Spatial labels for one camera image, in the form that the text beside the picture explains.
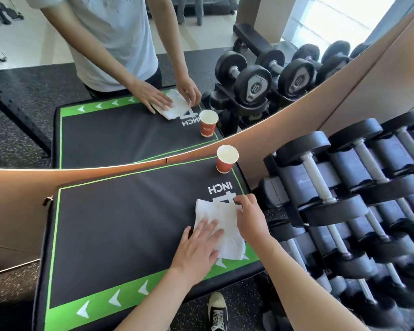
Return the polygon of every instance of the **shoe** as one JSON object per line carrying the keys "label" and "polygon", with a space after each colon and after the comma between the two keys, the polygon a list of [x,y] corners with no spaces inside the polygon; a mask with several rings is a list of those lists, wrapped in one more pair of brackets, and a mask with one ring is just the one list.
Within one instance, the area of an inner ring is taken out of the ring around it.
{"label": "shoe", "polygon": [[220,292],[210,295],[207,312],[210,331],[227,331],[227,305]]}

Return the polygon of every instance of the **hand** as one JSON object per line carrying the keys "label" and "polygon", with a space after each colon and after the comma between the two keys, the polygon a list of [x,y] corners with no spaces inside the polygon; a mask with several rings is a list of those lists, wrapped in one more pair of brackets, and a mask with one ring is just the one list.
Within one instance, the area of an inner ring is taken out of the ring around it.
{"label": "hand", "polygon": [[242,211],[237,210],[237,228],[242,238],[252,246],[270,236],[265,216],[259,208],[256,197],[253,194],[239,195],[234,200],[242,205]]}
{"label": "hand", "polygon": [[218,225],[217,220],[207,224],[207,219],[204,218],[190,238],[188,237],[189,226],[182,234],[170,268],[178,269],[190,287],[201,282],[218,259],[219,250],[214,252],[213,250],[222,238],[224,230],[219,229],[210,237],[216,225]]}
{"label": "hand", "polygon": [[196,87],[193,80],[188,76],[188,73],[176,74],[177,90],[186,99],[188,104],[192,107],[201,102],[201,92]]}
{"label": "hand", "polygon": [[151,84],[145,81],[135,78],[132,84],[127,86],[127,89],[142,102],[152,114],[155,114],[155,109],[152,108],[150,103],[159,106],[162,110],[169,110],[173,104],[172,100],[159,89],[156,89]]}

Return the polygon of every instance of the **paper cup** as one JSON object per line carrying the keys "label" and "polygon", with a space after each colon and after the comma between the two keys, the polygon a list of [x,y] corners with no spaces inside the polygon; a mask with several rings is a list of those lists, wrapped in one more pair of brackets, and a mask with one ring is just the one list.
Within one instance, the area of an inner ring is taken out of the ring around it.
{"label": "paper cup", "polygon": [[215,132],[216,123],[219,120],[218,114],[210,109],[203,110],[199,114],[201,134],[210,137]]}
{"label": "paper cup", "polygon": [[235,162],[239,159],[239,152],[231,145],[222,145],[216,151],[216,169],[225,174],[230,172]]}

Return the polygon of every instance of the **gray t-shirt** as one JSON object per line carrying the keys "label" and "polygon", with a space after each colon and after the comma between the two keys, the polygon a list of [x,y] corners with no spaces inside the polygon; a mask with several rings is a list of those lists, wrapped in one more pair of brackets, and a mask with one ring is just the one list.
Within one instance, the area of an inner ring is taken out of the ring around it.
{"label": "gray t-shirt", "polygon": [[[67,1],[82,25],[140,80],[158,69],[145,0],[26,0],[31,8]],[[82,54],[69,47],[78,77],[90,88],[111,92],[124,87]]]}

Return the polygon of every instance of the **white paper towel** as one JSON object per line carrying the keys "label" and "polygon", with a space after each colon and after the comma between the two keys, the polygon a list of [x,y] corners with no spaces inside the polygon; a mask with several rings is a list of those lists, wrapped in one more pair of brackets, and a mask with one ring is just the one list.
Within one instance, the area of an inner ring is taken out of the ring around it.
{"label": "white paper towel", "polygon": [[162,110],[159,106],[152,103],[152,107],[154,107],[162,116],[166,117],[168,120],[174,120],[189,111],[190,105],[176,89],[169,90],[166,95],[173,101],[173,107],[169,110]]}
{"label": "white paper towel", "polygon": [[224,229],[221,241],[216,245],[216,250],[220,250],[218,258],[242,260],[245,253],[245,242],[237,228],[236,210],[241,209],[241,205],[225,202],[208,202],[196,200],[196,228],[203,218],[207,218],[210,223],[214,219],[218,220],[215,231]]}

